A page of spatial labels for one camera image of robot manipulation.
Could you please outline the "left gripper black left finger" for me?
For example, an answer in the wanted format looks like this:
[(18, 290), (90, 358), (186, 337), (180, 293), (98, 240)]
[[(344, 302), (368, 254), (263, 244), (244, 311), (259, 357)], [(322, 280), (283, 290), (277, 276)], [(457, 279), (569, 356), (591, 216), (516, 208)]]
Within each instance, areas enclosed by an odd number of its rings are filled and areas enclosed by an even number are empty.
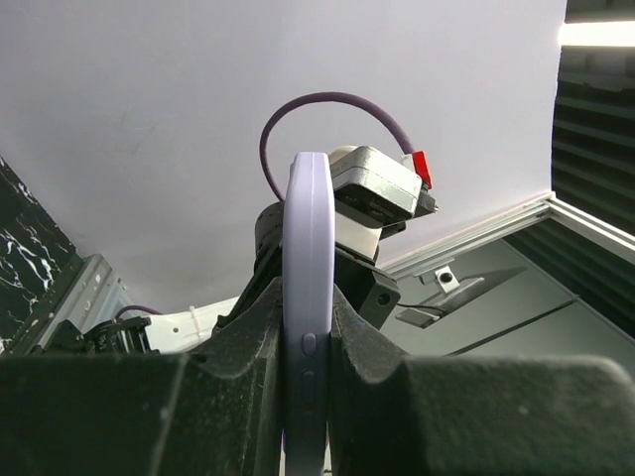
[(282, 285), (184, 354), (5, 357), (5, 475), (275, 475)]

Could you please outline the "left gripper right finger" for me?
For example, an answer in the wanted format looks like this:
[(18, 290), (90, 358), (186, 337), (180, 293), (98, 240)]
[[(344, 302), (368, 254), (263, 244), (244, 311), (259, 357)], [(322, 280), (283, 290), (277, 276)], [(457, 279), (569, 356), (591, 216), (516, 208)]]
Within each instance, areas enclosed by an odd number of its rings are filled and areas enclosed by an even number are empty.
[(630, 475), (634, 382), (601, 357), (422, 357), (333, 295), (336, 475)]

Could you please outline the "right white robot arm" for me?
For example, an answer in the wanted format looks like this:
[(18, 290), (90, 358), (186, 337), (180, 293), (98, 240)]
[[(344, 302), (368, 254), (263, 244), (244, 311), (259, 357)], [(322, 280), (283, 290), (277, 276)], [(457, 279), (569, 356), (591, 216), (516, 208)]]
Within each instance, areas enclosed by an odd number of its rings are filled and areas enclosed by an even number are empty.
[[(380, 328), (398, 303), (396, 280), (375, 266), (375, 261), (348, 243), (361, 234), (361, 226), (341, 215), (337, 219), (334, 279), (353, 309)], [(142, 305), (113, 310), (103, 306), (94, 319), (81, 320), (76, 308), (58, 312), (48, 336), (41, 341), (46, 352), (63, 354), (187, 352), (246, 311), (282, 275), (283, 205), (266, 207), (255, 223), (254, 275), (237, 298), (160, 314)]]

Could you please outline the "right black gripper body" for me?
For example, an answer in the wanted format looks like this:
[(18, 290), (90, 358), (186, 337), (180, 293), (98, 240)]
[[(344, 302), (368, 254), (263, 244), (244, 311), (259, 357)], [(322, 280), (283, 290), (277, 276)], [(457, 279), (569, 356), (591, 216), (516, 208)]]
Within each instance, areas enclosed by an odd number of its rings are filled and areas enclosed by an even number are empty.
[[(218, 318), (214, 332), (247, 310), (270, 282), (282, 275), (282, 225), (283, 204), (280, 202), (269, 205), (258, 216), (254, 229), (254, 274), (234, 308)], [(401, 298), (396, 280), (377, 268), (375, 259), (340, 244), (335, 246), (334, 281), (353, 309), (377, 329)]]

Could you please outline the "purple cased smartphone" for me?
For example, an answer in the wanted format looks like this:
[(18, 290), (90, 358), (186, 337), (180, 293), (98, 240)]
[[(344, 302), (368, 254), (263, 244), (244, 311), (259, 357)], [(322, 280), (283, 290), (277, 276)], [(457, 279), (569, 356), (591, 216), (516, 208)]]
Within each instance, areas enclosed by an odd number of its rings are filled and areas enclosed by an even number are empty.
[(290, 167), (282, 234), (287, 475), (323, 473), (334, 235), (328, 156), (300, 152)]

